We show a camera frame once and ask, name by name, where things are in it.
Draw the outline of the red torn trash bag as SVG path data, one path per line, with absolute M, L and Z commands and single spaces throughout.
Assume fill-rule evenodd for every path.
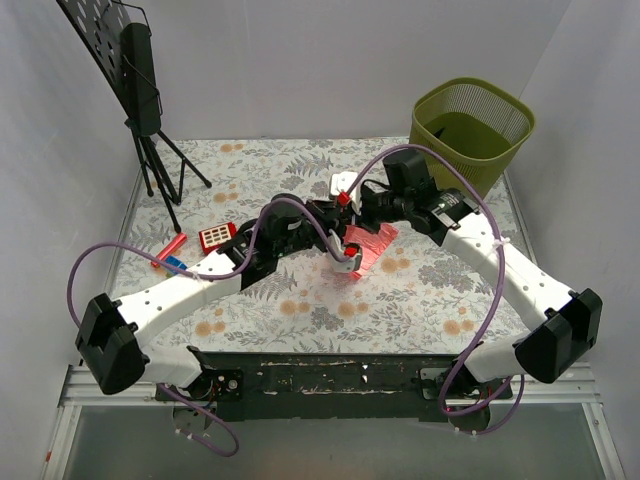
M 356 279 L 362 278 L 390 247 L 397 235 L 398 230 L 388 223 L 383 223 L 377 233 L 369 233 L 364 228 L 349 225 L 344 237 L 345 242 L 358 244 L 362 249 L 360 268 L 351 276 Z

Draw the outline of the red trash bag roll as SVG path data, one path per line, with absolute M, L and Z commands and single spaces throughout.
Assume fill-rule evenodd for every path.
M 177 250 L 186 242 L 187 235 L 185 233 L 177 234 L 167 245 L 165 245 L 162 250 L 155 256 L 157 260 L 163 262 L 163 260 L 172 255 L 174 257 Z

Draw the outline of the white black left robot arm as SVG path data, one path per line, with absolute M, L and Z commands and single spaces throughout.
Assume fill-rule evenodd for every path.
M 267 204 L 251 228 L 187 269 L 138 293 L 111 299 L 94 297 L 79 324 L 76 347 L 106 395 L 138 381 L 168 384 L 193 400 L 213 386 L 193 347 L 160 348 L 153 338 L 173 323 L 226 296 L 236 294 L 273 273 L 281 258 L 316 247 L 326 251 L 339 272 L 359 268 L 362 253 L 345 244 L 338 232 L 348 221 L 336 205 L 324 215 L 312 204 L 278 196 Z

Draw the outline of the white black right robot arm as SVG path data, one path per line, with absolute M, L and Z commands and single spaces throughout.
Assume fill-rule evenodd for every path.
M 399 145 L 380 154 L 388 182 L 379 192 L 364 186 L 362 174 L 333 184 L 332 192 L 371 231 L 382 222 L 409 222 L 492 284 L 494 300 L 508 302 L 526 326 L 526 333 L 495 343 L 476 335 L 441 376 L 443 389 L 471 398 L 490 381 L 515 375 L 555 382 L 595 345 L 601 298 L 591 289 L 576 292 L 526 258 L 469 187 L 438 188 L 422 158 L 427 151 Z

